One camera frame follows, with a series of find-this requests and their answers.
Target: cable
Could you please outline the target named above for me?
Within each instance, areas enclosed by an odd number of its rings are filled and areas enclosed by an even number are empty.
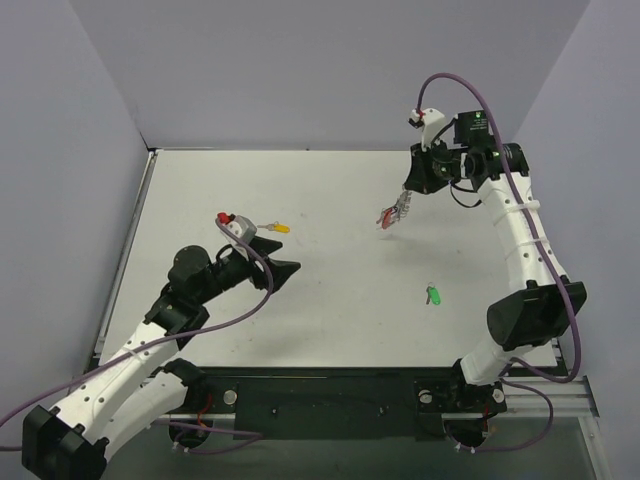
[[[222,428],[207,427],[206,425],[199,426],[199,425],[192,425],[190,423],[184,423],[184,422],[172,422],[170,420],[156,420],[155,422],[153,422],[153,424],[168,425],[170,427],[177,427],[185,430],[200,430],[200,431],[209,432],[209,433],[222,433],[222,434],[228,434],[228,435],[235,435],[238,437],[249,437],[249,439],[245,440],[244,442],[238,443],[236,445],[232,445],[230,447],[220,448],[217,450],[185,449],[185,453],[188,452],[194,455],[221,455],[224,453],[233,452],[235,450],[240,450],[241,448],[244,448],[247,445],[251,445],[252,443],[255,443],[258,440],[262,440],[264,438],[264,435],[258,432],[246,432],[243,430],[226,430]]]
[[[451,185],[455,190],[458,190],[459,192],[477,193],[475,190],[471,190],[470,188],[459,187],[456,183],[450,183],[449,185]]]
[[[484,407],[484,416],[482,417],[482,426],[484,427],[484,429],[488,432],[489,431],[489,404],[487,403],[487,405]]]
[[[117,358],[109,360],[107,363],[105,363],[104,365],[99,366],[95,370],[92,370],[92,371],[90,371],[88,373],[85,373],[84,375],[81,375],[81,376],[79,376],[79,377],[77,377],[77,378],[75,378],[75,379],[73,379],[73,380],[71,380],[69,382],[63,383],[62,385],[58,385],[57,387],[53,387],[53,388],[47,390],[46,392],[43,392],[40,395],[37,395],[37,396],[33,397],[30,400],[27,400],[23,404],[17,406],[13,410],[11,410],[4,417],[0,418],[0,428],[2,428],[13,417],[15,417],[16,415],[18,415],[22,411],[24,411],[27,408],[29,408],[31,405],[33,405],[33,404],[35,404],[37,402],[40,402],[40,401],[44,400],[45,398],[50,397],[51,395],[54,395],[54,394],[56,394],[58,392],[61,392],[63,390],[67,390],[67,389],[69,389],[71,387],[74,387],[74,386],[80,384],[80,383],[83,383],[83,382],[89,380],[90,378],[92,378],[92,377],[94,377],[94,376],[96,376],[96,375],[98,375],[98,374],[110,369],[114,365],[118,365],[120,362],[126,360],[129,357],[132,357],[132,356],[134,356],[134,355],[136,355],[136,354],[138,354],[140,352],[148,350],[149,348],[155,347],[156,345],[160,345],[162,343],[171,342],[173,340],[179,340],[181,338],[195,337],[196,335],[202,335],[203,333],[215,332],[217,330],[222,330],[223,328],[231,327],[232,325],[240,323],[243,320],[246,320],[247,318],[255,315],[262,307],[264,307],[264,305],[267,303],[267,301],[269,301],[269,298],[271,298],[271,295],[273,294],[273,288],[274,288],[273,275],[271,274],[271,270],[269,269],[269,265],[267,265],[267,262],[265,262],[264,259],[260,255],[258,255],[258,253],[253,248],[251,248],[245,241],[241,240],[240,238],[235,236],[233,233],[231,233],[227,228],[225,228],[224,225],[222,223],[220,223],[220,220],[218,220],[218,219],[216,219],[216,226],[222,231],[222,233],[224,235],[226,235],[231,240],[233,240],[235,243],[237,243],[242,248],[244,248],[249,253],[249,255],[251,255],[262,266],[265,274],[267,275],[267,293],[264,295],[264,297],[262,297],[262,300],[260,300],[260,302],[255,307],[253,307],[248,312],[240,315],[239,317],[236,317],[233,320],[229,320],[228,322],[220,323],[218,325],[214,325],[212,327],[203,328],[203,329],[196,330],[196,331],[193,331],[193,332],[178,333],[176,335],[170,335],[170,336],[167,336],[167,337],[158,338],[157,340],[153,340],[152,342],[149,342],[149,343],[141,345],[141,346],[139,346],[137,348],[134,348],[129,353],[126,353],[126,354],[121,355],[121,356],[119,356]],[[19,446],[11,446],[11,447],[0,446],[0,453],[1,452],[19,452],[20,450],[22,450],[22,447],[19,447]]]
[[[436,140],[438,140],[447,130],[449,130],[454,124],[456,123],[456,117],[453,117],[451,119],[451,121],[449,123],[447,123],[444,127],[442,127],[440,129],[440,131],[438,133],[436,133],[435,137],[433,137],[431,139],[431,145],[433,145],[434,143],[436,143]]]
[[[436,73],[434,75],[431,75],[429,78],[425,80],[425,82],[422,84],[422,87],[420,88],[420,93],[418,94],[418,104],[416,107],[416,111],[417,112],[421,111],[422,98],[424,96],[424,91],[426,90],[427,86],[437,78],[448,78],[450,80],[453,80],[463,85],[467,90],[469,90],[473,94],[474,97],[476,97],[476,100],[478,101],[478,103],[480,103],[480,105],[482,106],[482,109],[485,111],[485,114],[487,115],[487,120],[489,121],[489,125],[491,126],[491,130],[493,131],[493,136],[496,140],[496,146],[498,148],[498,154],[500,156],[500,163],[502,164],[502,169],[504,170],[505,176],[507,177],[507,182],[509,183],[511,192],[513,193],[513,196],[515,197],[518,205],[523,205],[524,200],[522,199],[520,192],[518,192],[518,188],[516,187],[515,180],[513,179],[513,175],[511,174],[511,170],[509,169],[509,163],[507,162],[507,156],[505,154],[504,144],[502,143],[502,138],[500,136],[500,132],[498,130],[498,125],[496,123],[496,120],[493,116],[493,113],[491,112],[491,109],[489,109],[489,105],[487,105],[487,102],[485,101],[485,99],[482,97],[482,95],[480,95],[480,92],[473,85],[471,85],[464,78],[452,73]],[[539,239],[540,234],[538,233],[538,229],[536,227],[535,222],[533,221],[533,217],[531,216],[531,213],[526,208],[523,208],[521,211],[524,215],[525,220],[527,221],[527,225],[529,226],[529,230],[531,230],[531,234],[533,235],[533,238]],[[575,349],[575,361],[573,364],[573,368],[571,369],[571,372],[566,377],[556,377],[554,375],[549,375],[519,358],[514,357],[511,359],[511,361],[515,363],[519,363],[520,365],[523,365],[524,367],[526,367],[528,370],[535,373],[539,377],[542,377],[551,382],[569,383],[578,376],[578,372],[580,371],[580,366],[582,365],[582,342],[580,341],[580,332],[578,331],[578,322],[576,320],[575,311],[573,310],[573,305],[571,304],[571,298],[569,297],[569,292],[567,292],[567,289],[564,286],[564,283],[562,282],[560,275],[556,271],[556,268],[553,266],[553,262],[551,261],[551,258],[549,257],[546,250],[544,249],[544,245],[540,241],[536,241],[535,244],[536,244],[536,248],[538,249],[538,253],[540,254],[540,258],[542,258],[542,260],[544,261],[544,264],[549,269],[549,273],[551,273],[553,280],[556,282],[556,285],[558,286],[558,290],[560,291],[560,296],[562,297],[564,307],[567,311],[567,317],[569,319],[569,324],[571,326],[571,336],[573,339],[573,346]]]
[[[208,394],[207,395],[207,406],[204,407],[202,410],[200,410],[198,412],[198,425],[200,425],[201,427],[206,427],[206,425],[204,423],[202,423],[202,414],[203,413],[207,413],[209,411],[209,409],[211,408],[212,404],[213,404],[213,395]]]
[[[502,383],[504,383],[505,385],[509,385],[510,387],[513,388],[520,388],[522,390],[528,390],[530,392],[535,393],[536,395],[540,395],[545,402],[547,402],[547,405],[549,406],[549,418],[547,420],[547,424],[545,425],[544,429],[542,430],[542,432],[540,432],[538,435],[536,435],[535,437],[533,437],[530,440],[527,440],[524,443],[521,443],[520,445],[514,445],[511,447],[478,447],[478,448],[471,448],[468,447],[466,445],[462,445],[458,440],[456,440],[453,435],[451,435],[451,432],[449,430],[449,426],[447,425],[446,430],[447,430],[447,435],[449,436],[449,438],[451,438],[454,442],[456,442],[459,445],[459,448],[462,450],[465,450],[467,452],[472,452],[472,453],[501,453],[501,452],[516,452],[518,450],[523,450],[525,448],[530,447],[531,445],[535,445],[536,443],[538,443],[540,440],[542,440],[551,430],[551,427],[553,425],[553,404],[551,403],[551,399],[545,395],[544,393],[542,393],[540,390],[530,387],[528,385],[521,385],[519,383],[511,383],[508,382],[507,380],[501,379]]]
[[[224,247],[222,247],[220,250],[218,250],[218,253],[216,253],[216,262],[220,263],[220,261],[222,260],[222,254],[227,250],[231,250],[232,248],[233,248],[233,245],[227,244]]]
[[[462,203],[460,200],[458,200],[458,198],[454,195],[453,193],[453,184],[450,183],[449,184],[449,193],[451,194],[451,196],[453,197],[453,199],[456,201],[456,203],[458,205],[460,205],[461,207],[464,208],[476,208],[478,206],[480,206],[480,204],[482,203],[482,200],[478,200],[476,203],[474,203],[473,205],[467,205],[466,203]]]
[[[178,435],[176,435],[176,438],[173,439],[174,448],[178,448],[178,445],[180,445],[180,439],[184,437],[186,433],[187,433],[187,430],[183,429]]]

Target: screw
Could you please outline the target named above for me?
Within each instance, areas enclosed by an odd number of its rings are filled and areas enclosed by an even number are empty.
[[[493,394],[491,395],[493,397],[493,399],[495,400],[496,403],[502,403],[504,402],[504,393],[502,393],[502,390],[496,388],[493,391]]]
[[[429,393],[429,390],[420,390],[418,393],[418,399],[420,403],[431,403],[433,401],[433,396]]]
[[[234,403],[236,403],[237,399],[238,399],[238,394],[233,390],[227,390],[226,392],[224,392],[224,395],[222,396],[222,400],[227,405],[233,405]]]

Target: red object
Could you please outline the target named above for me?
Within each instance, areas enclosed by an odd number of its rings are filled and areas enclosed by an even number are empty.
[[[204,424],[204,422],[202,421],[202,414],[203,413],[207,413],[209,411],[209,409],[211,408],[211,406],[213,405],[213,396],[211,394],[207,395],[207,406],[204,407],[202,410],[200,410],[198,412],[198,424],[201,427],[206,427],[207,425]]]
[[[376,222],[378,225],[382,224],[382,229],[386,230],[391,225],[393,225],[393,219],[391,218],[394,213],[394,207],[387,208],[382,215],[380,215],[380,219]]]
[[[231,223],[231,217],[224,212],[218,214],[218,220],[220,220],[220,223],[223,225],[229,225]]]

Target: white cable clip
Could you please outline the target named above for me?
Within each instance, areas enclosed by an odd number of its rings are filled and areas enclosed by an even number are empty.
[[[500,215],[498,215],[493,220],[493,224],[496,225],[500,220],[502,220],[504,217],[506,217],[507,215],[513,212],[517,212],[520,210],[539,210],[539,209],[540,209],[540,202],[538,200],[532,200],[526,203],[516,203],[515,205],[504,208],[500,212]]]
[[[424,125],[422,122],[422,112],[418,112],[415,108],[411,110],[409,114],[409,124],[413,128],[421,128]]]
[[[519,248],[522,248],[522,247],[528,247],[528,246],[530,246],[530,245],[535,245],[536,243],[542,243],[542,244],[549,243],[549,239],[548,239],[547,237],[532,238],[531,240],[528,240],[528,241],[526,241],[526,242],[518,243],[515,247],[513,247],[513,248],[512,248],[512,249],[511,249],[511,250],[510,250],[510,251],[509,251],[509,252],[504,256],[504,258],[509,258],[509,256],[510,256],[513,252],[517,251]]]

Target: yellow object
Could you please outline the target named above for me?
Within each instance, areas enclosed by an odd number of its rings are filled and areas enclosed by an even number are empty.
[[[273,224],[273,230],[280,233],[289,233],[291,229],[286,225],[280,225],[278,222]]]
[[[280,224],[280,222],[273,222],[269,225],[258,225],[258,228],[265,228],[270,232],[289,233],[291,229],[286,225]]]

